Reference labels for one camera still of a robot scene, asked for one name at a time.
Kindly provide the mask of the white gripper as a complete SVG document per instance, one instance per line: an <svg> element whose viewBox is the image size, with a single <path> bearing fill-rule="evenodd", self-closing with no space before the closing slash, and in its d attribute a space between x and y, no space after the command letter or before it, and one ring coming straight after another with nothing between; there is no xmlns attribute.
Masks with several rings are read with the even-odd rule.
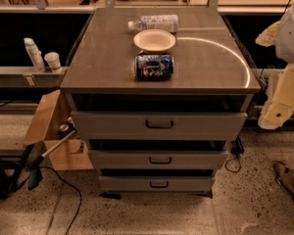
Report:
<svg viewBox="0 0 294 235"><path fill-rule="evenodd" d="M280 22L275 22L258 35L255 42L264 47L275 44ZM294 64L288 64L278 75L278 81L270 101L266 101L258 126L274 130L281 127L294 113Z"/></svg>

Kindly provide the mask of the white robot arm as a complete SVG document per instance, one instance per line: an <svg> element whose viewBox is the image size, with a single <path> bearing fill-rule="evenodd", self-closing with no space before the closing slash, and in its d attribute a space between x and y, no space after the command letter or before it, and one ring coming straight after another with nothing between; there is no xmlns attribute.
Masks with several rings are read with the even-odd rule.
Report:
<svg viewBox="0 0 294 235"><path fill-rule="evenodd" d="M275 46L275 55L287 63L278 75L273 93L262 108L258 126L262 129L277 129L294 114L294 3L281 19L266 28L257 38L261 46Z"/></svg>

